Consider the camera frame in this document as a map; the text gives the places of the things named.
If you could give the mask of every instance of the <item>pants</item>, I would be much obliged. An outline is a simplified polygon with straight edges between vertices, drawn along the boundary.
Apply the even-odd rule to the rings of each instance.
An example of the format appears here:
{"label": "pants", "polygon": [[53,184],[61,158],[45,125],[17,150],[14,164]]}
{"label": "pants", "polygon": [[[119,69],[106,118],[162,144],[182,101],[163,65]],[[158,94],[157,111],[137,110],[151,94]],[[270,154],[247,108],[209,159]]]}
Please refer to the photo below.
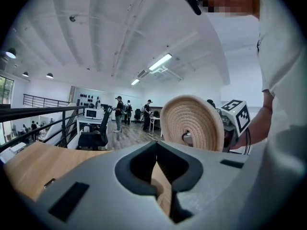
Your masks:
{"label": "pants", "polygon": [[121,127],[121,116],[116,116],[115,117],[116,125],[117,125],[117,130],[120,130]]}
{"label": "pants", "polygon": [[34,140],[34,136],[35,136],[35,140],[37,140],[37,133],[32,134],[31,136],[32,136],[32,140]]}
{"label": "pants", "polygon": [[149,122],[150,122],[149,117],[144,117],[144,127],[143,127],[143,130],[148,130]]}
{"label": "pants", "polygon": [[131,114],[126,114],[125,115],[125,124],[127,123],[127,119],[128,119],[128,125],[130,124],[130,117],[131,117]]}

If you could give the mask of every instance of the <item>wooden board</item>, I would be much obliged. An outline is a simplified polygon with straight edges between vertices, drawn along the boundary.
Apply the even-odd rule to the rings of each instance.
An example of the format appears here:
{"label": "wooden board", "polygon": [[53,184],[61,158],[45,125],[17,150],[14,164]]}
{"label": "wooden board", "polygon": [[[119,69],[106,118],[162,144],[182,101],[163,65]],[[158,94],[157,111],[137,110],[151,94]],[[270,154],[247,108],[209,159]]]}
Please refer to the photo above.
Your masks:
{"label": "wooden board", "polygon": [[[54,147],[35,142],[4,165],[4,170],[16,191],[36,201],[44,185],[52,178],[58,179],[83,161],[112,151],[83,151]],[[158,202],[169,215],[171,185],[158,164],[153,169],[153,185],[162,192]]]}

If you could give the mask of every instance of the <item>white shirt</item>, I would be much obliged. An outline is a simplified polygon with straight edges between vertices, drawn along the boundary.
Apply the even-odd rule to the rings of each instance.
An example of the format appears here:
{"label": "white shirt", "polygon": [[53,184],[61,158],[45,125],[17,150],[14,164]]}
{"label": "white shirt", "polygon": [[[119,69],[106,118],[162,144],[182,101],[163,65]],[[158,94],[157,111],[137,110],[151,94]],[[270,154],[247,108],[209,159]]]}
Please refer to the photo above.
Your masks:
{"label": "white shirt", "polygon": [[268,138],[307,124],[306,42],[282,0],[260,0],[262,90],[274,97]]}

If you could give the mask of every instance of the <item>wooden floor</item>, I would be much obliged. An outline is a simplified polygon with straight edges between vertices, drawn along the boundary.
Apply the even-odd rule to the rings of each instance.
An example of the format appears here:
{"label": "wooden floor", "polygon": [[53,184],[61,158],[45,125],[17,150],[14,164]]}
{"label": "wooden floor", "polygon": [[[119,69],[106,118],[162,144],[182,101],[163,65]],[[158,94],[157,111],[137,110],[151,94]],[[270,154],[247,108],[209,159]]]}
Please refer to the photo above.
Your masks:
{"label": "wooden floor", "polygon": [[144,132],[142,130],[143,123],[130,123],[130,125],[124,124],[122,122],[122,132],[113,133],[113,130],[117,129],[115,121],[108,122],[108,150],[118,150],[139,143],[153,141],[153,140],[164,140],[163,137],[160,137],[160,130],[155,129],[154,132]]}

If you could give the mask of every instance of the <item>man in black shirt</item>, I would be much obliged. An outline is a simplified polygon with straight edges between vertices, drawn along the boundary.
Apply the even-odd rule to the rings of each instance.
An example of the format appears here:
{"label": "man in black shirt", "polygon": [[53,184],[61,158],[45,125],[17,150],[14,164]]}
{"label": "man in black shirt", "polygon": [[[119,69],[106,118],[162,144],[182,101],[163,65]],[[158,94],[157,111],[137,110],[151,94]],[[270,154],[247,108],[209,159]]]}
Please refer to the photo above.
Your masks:
{"label": "man in black shirt", "polygon": [[121,116],[122,116],[122,109],[124,108],[124,103],[121,101],[121,96],[117,97],[117,107],[115,109],[115,120],[117,124],[117,130],[114,130],[114,133],[121,132]]}
{"label": "man in black shirt", "polygon": [[144,106],[144,131],[148,131],[149,122],[150,122],[150,108],[149,104],[151,103],[151,100],[148,100],[147,104]]}
{"label": "man in black shirt", "polygon": [[[32,129],[32,130],[37,129],[37,126],[36,126],[36,124],[35,124],[35,122],[34,122],[34,121],[32,121],[32,124],[31,124],[31,129]],[[37,133],[32,134],[32,140],[34,140],[34,136],[35,136],[35,140],[37,139],[36,134],[37,134]]]}
{"label": "man in black shirt", "polygon": [[125,113],[125,124],[127,123],[127,119],[128,119],[128,125],[130,125],[130,118],[131,118],[131,112],[132,112],[132,106],[131,106],[130,101],[128,101],[125,112],[126,112]]}

